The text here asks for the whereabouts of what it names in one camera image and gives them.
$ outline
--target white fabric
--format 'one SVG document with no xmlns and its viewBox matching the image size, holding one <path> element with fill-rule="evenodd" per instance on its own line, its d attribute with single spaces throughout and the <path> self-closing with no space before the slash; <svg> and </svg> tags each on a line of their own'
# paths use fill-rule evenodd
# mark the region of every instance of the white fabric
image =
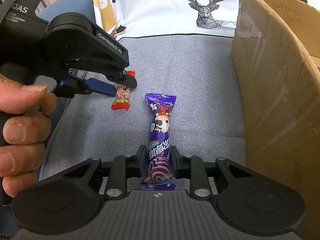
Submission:
<svg viewBox="0 0 320 240">
<path fill-rule="evenodd" d="M 201 5 L 209 0 L 197 0 Z M 238 15 L 238 0 L 218 2 L 218 9 L 211 12 L 214 20 L 222 27 L 206 29 L 197 27 L 198 11 L 192 9 L 187 0 L 116 0 L 114 10 L 117 27 L 126 27 L 126 32 L 117 37 L 141 37 L 176 33 L 202 33 L 211 35 L 234 35 Z M 308 4 L 320 9 L 320 0 L 308 0 Z M 97 23 L 101 23 L 96 13 Z"/>
</svg>

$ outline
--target zipper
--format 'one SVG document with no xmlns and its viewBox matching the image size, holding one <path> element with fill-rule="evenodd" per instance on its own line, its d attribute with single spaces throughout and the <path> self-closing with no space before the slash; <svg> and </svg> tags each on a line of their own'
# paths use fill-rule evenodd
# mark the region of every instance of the zipper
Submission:
<svg viewBox="0 0 320 240">
<path fill-rule="evenodd" d="M 10 239 L 12 236 L 0 234 L 0 239 Z"/>
</svg>

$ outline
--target red candy wrapper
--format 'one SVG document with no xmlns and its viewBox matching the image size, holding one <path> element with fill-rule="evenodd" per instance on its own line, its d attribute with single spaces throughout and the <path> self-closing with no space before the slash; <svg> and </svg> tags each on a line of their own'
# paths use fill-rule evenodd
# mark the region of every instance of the red candy wrapper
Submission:
<svg viewBox="0 0 320 240">
<path fill-rule="evenodd" d="M 130 70 L 127 71 L 127 74 L 135 77 L 136 72 Z M 113 101 L 111 109 L 124 108 L 125 110 L 128 110 L 130 107 L 130 92 L 131 89 L 129 87 L 119 85 L 117 88 L 116 100 Z"/>
</svg>

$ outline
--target blue jeans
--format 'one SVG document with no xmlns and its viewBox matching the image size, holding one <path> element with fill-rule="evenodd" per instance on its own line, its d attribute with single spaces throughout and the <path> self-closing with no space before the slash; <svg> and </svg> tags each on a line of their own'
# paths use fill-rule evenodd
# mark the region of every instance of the blue jeans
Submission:
<svg viewBox="0 0 320 240">
<path fill-rule="evenodd" d="M 51 6 L 42 11 L 38 16 L 47 21 L 51 21 L 54 17 L 64 12 L 78 12 L 95 22 L 92 0 L 57 0 Z M 52 131 L 55 129 L 63 114 L 66 101 L 66 98 L 59 98 L 57 110 L 50 117 L 52 122 Z M 0 207 L 0 234 L 15 235 L 18 231 L 19 227 L 13 220 L 9 208 Z"/>
</svg>

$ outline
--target deer drawing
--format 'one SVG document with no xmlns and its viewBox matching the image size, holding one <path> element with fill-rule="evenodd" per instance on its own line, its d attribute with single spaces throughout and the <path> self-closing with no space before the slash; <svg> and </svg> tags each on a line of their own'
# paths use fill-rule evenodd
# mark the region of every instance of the deer drawing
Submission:
<svg viewBox="0 0 320 240">
<path fill-rule="evenodd" d="M 234 28 L 224 27 L 224 23 L 230 23 L 220 20 L 213 19 L 211 12 L 217 10 L 220 5 L 218 2 L 225 1 L 225 0 L 209 0 L 208 5 L 201 5 L 197 0 L 187 0 L 189 1 L 189 5 L 192 9 L 198 11 L 198 18 L 197 18 L 197 26 L 199 28 L 204 29 L 222 29 L 228 31 L 234 31 Z"/>
</svg>

